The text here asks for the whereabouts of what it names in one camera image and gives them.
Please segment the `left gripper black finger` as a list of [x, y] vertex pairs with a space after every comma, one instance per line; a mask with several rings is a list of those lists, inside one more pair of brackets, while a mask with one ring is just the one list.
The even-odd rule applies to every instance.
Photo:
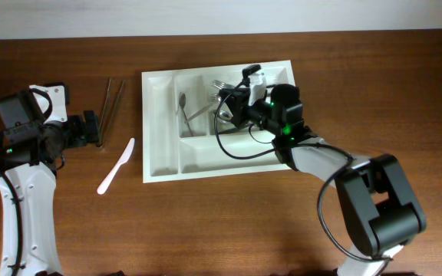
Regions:
[[84, 120], [86, 130], [99, 130], [97, 114], [93, 110], [84, 111]]
[[99, 130], [87, 133], [87, 142], [94, 144], [96, 147], [102, 147], [101, 132]]

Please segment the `metal kitchen tongs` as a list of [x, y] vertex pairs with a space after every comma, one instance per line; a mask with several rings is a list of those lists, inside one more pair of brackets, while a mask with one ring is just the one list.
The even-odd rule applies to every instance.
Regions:
[[113, 78], [109, 77], [108, 81], [107, 81], [107, 88], [106, 88], [105, 97], [104, 97], [104, 104], [102, 107], [101, 117], [100, 117], [100, 121], [99, 121], [100, 139], [96, 144], [96, 147], [98, 147], [98, 148], [104, 148], [104, 144], [107, 140], [108, 128], [113, 123], [114, 116], [115, 116], [116, 110], [119, 106], [120, 99], [122, 97], [122, 93], [123, 93], [124, 86], [126, 83], [125, 80], [122, 80], [120, 82], [118, 92], [116, 92], [114, 97], [112, 97], [112, 93], [111, 93], [112, 82], [113, 82]]

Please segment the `silver fork dark handle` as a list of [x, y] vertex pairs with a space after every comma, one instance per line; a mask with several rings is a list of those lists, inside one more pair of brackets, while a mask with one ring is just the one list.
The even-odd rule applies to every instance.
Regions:
[[221, 80], [213, 80], [211, 82], [211, 85], [213, 87], [215, 87], [216, 89], [218, 89], [218, 90], [221, 90], [221, 89], [233, 89], [233, 88], [235, 88], [234, 85], [228, 84], [228, 83], [223, 82]]

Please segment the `white plastic knife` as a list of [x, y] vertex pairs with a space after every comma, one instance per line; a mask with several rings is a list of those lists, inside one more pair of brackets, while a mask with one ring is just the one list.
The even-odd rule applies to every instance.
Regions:
[[105, 176], [101, 184], [97, 187], [98, 195], [103, 195], [108, 190], [108, 188], [110, 187], [111, 183], [114, 180], [114, 177], [117, 175], [117, 172], [120, 169], [120, 167], [123, 164], [127, 163], [128, 160], [130, 159], [132, 152], [134, 150], [134, 145], [135, 145], [135, 139], [130, 138], [128, 144], [126, 145], [118, 161], [115, 163], [115, 165], [110, 170], [110, 172]]

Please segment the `small silver teaspoon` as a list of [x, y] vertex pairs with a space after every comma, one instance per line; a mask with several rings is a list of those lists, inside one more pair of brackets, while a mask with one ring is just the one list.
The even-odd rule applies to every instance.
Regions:
[[186, 106], [186, 95], [185, 93], [180, 93], [179, 95], [179, 105], [180, 105], [180, 109], [183, 115], [183, 119], [184, 119], [184, 123], [186, 124], [187, 129], [190, 132], [190, 135], [193, 136], [193, 131], [190, 127], [190, 124], [188, 122], [188, 118], [186, 116], [186, 112], [185, 112], [185, 106]]
[[209, 108], [211, 108], [211, 106], [214, 104], [214, 102], [208, 103], [206, 106], [202, 107], [200, 110], [198, 110], [197, 112], [195, 112], [193, 115], [191, 115], [190, 117], [187, 117], [184, 120], [184, 123], [189, 123], [191, 120], [195, 119], [196, 117], [198, 117], [200, 114], [206, 112], [209, 110]]

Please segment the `large silver spoon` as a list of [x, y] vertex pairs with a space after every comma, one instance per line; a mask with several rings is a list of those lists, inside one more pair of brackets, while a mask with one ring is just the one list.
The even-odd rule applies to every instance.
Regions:
[[225, 134], [232, 134], [232, 133], [239, 133], [239, 132], [248, 132], [248, 130], [249, 130], [249, 128], [250, 128], [251, 126], [252, 126], [252, 125], [249, 124], [249, 125], [245, 125], [245, 126], [243, 126], [242, 128], [236, 128], [236, 127], [234, 127], [234, 128], [228, 129], [228, 130], [218, 131], [218, 134], [219, 134], [219, 135], [225, 135]]
[[227, 110], [220, 110], [219, 112], [213, 110], [211, 114], [217, 123], [231, 123], [232, 114]]

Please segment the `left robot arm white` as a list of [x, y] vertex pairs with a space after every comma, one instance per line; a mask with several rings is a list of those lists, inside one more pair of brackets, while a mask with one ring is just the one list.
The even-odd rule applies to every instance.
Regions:
[[63, 83], [31, 85], [0, 99], [1, 275], [61, 275], [53, 198], [64, 151], [101, 141], [97, 115], [70, 116]]

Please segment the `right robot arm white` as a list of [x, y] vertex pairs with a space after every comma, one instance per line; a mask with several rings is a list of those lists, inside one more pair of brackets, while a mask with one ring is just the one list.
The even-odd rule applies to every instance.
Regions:
[[[332, 275], [382, 275], [394, 256], [427, 227], [426, 216], [395, 156], [352, 155], [327, 144], [305, 125], [299, 89], [277, 84], [257, 96], [239, 85], [219, 90], [231, 123], [257, 126], [273, 134], [272, 153], [291, 169], [311, 174], [323, 185], [317, 199], [318, 220], [346, 260]], [[330, 186], [338, 201], [352, 247], [345, 249], [329, 231], [323, 199]]]

